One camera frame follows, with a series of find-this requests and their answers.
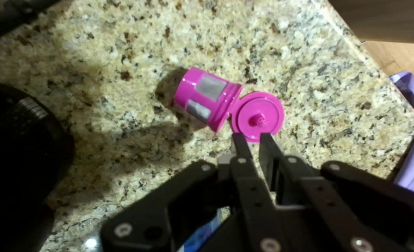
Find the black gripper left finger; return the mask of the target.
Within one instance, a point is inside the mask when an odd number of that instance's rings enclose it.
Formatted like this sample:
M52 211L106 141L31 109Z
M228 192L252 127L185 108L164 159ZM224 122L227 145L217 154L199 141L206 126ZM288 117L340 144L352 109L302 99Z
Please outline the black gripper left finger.
M250 148L240 133L232 134L236 157L231 175L236 208L231 235L235 252L284 252L282 228L264 180L257 175Z

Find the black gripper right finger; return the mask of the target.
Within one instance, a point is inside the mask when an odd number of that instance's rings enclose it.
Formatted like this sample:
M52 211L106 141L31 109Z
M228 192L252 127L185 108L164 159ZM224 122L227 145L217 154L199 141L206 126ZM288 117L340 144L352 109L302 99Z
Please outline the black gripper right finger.
M274 138L260 137L259 159L280 206L289 252L393 252L394 243L364 224L334 183Z

